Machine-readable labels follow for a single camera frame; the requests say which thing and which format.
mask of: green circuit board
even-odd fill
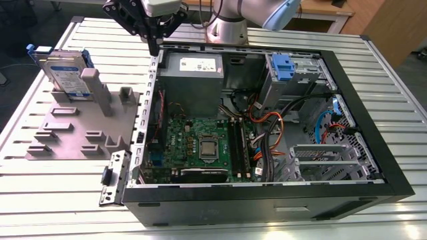
[[[217,143],[216,159],[200,159],[200,146],[205,140]],[[170,118],[166,126],[165,150],[160,161],[161,164],[149,169],[149,175],[157,184],[168,184],[170,171],[184,168],[224,169],[228,170],[228,182],[252,181],[250,176],[240,175],[237,177],[232,174],[228,120]]]

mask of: motherboard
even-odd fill
[[[250,182],[248,135],[241,119],[169,118],[165,149],[152,151],[144,178],[156,184]]]

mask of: ram slot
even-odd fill
[[[233,124],[233,131],[234,131],[234,144],[237,150],[237,164],[238,164],[238,173],[241,174],[245,169],[245,148],[244,148],[244,139],[242,139],[242,132],[241,132],[241,124],[238,121]]]
[[[242,166],[241,170],[244,173],[249,172],[249,153],[248,153],[248,141],[246,141],[246,131],[245,123],[240,121],[240,136],[241,136],[241,145],[242,145]]]
[[[234,122],[228,121],[226,133],[228,133],[228,149],[230,156],[230,173],[233,176],[240,173],[240,163],[238,163],[238,153],[237,153],[237,141],[236,141],[236,132],[234,132]]]

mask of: aluminum extrusion table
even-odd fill
[[[140,38],[109,19],[73,20],[55,47],[87,49],[99,80],[110,91],[132,87],[144,93],[150,56]],[[202,42],[204,34],[182,25],[169,39]],[[353,35],[253,28],[248,30],[248,42],[334,52],[416,195],[333,221],[145,228],[125,207],[98,208],[101,172],[107,160],[25,160],[25,150],[53,100],[53,86],[39,72],[0,135],[0,237],[427,238],[427,114],[372,43]]]

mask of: metal bracket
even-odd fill
[[[98,206],[122,206],[121,198],[126,185],[130,162],[129,151],[121,150],[110,154],[109,164],[101,174],[99,183],[103,185],[98,199]]]

